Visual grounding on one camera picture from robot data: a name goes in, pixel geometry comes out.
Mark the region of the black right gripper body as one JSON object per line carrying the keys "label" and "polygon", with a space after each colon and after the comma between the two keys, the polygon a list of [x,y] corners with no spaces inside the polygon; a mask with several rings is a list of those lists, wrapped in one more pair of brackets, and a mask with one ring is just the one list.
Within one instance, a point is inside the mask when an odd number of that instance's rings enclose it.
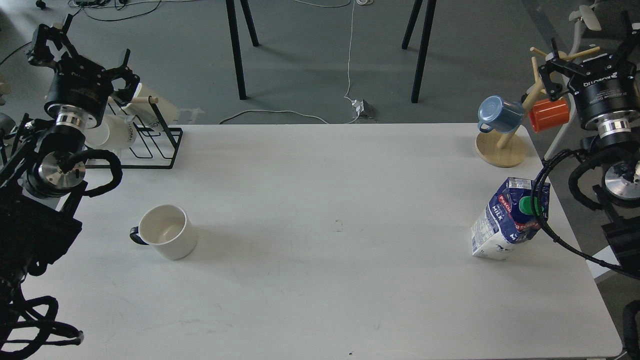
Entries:
{"label": "black right gripper body", "polygon": [[583,130],[597,130],[606,114],[622,112],[629,116],[629,122],[639,118],[635,63],[622,60],[610,64],[608,59],[590,59],[578,68],[579,72],[570,77],[569,89]]}

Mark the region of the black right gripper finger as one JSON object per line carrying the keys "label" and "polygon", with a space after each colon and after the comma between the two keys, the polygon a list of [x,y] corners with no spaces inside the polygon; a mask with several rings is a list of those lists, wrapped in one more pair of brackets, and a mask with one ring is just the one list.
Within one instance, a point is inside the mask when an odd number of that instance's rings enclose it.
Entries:
{"label": "black right gripper finger", "polygon": [[625,30],[625,38],[622,43],[617,46],[614,51],[614,65],[618,66],[622,62],[627,61],[629,55],[633,52],[640,41],[639,31],[633,28],[629,12],[621,12],[622,24]]}
{"label": "black right gripper finger", "polygon": [[567,85],[563,82],[563,76],[571,78],[581,74],[580,64],[573,62],[569,55],[563,55],[557,46],[555,38],[550,38],[550,52],[545,62],[538,66],[539,79],[544,86],[546,95],[550,101],[557,101]]}

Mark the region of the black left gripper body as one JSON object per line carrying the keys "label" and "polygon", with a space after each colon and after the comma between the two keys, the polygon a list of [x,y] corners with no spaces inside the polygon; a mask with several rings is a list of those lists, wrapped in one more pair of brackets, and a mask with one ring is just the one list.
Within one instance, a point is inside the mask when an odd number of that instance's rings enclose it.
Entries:
{"label": "black left gripper body", "polygon": [[101,76],[104,70],[100,64],[77,64],[70,56],[64,55],[55,64],[44,105],[46,114],[54,117],[61,106],[72,106],[101,120],[108,98],[114,91],[112,82]]}

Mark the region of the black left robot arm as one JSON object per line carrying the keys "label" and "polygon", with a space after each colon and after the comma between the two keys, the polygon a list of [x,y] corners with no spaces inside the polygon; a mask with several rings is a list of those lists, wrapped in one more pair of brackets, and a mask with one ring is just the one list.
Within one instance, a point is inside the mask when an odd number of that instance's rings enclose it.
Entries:
{"label": "black left robot arm", "polygon": [[2,139],[13,139],[10,153],[1,153],[1,344],[11,343],[15,330],[36,330],[32,339],[13,341],[21,349],[2,350],[3,360],[83,341],[82,331],[57,321],[55,297],[28,300],[22,284],[74,243],[82,198],[112,191],[122,180],[121,160],[109,150],[85,149],[85,132],[102,123],[109,100],[128,104],[140,77],[128,66],[128,49],[110,69],[80,55],[67,36],[73,18],[68,14],[61,27],[41,23],[26,53],[31,65],[54,71],[44,105],[49,119],[25,114],[14,131],[1,130]]}

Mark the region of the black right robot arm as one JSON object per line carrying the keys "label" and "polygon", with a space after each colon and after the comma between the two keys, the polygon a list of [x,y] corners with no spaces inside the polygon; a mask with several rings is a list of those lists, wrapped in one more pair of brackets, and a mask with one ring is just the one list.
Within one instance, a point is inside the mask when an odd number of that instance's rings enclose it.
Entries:
{"label": "black right robot arm", "polygon": [[572,196],[590,210],[602,211],[608,223],[602,230],[608,246],[596,255],[583,253],[542,222],[542,230],[553,241],[587,261],[596,282],[619,274],[639,278],[639,218],[625,218],[618,207],[639,207],[639,73],[629,60],[639,45],[639,27],[622,12],[625,37],[611,53],[597,47],[578,51],[585,29],[600,31],[601,24],[592,6],[581,6],[569,16],[574,22],[573,48],[560,53],[551,39],[551,51],[541,65],[534,66],[551,104],[569,99],[570,121],[593,132],[576,150],[556,152],[551,146],[534,182],[534,198],[542,198],[542,182],[560,162],[575,157],[578,166],[570,173],[567,186]]}

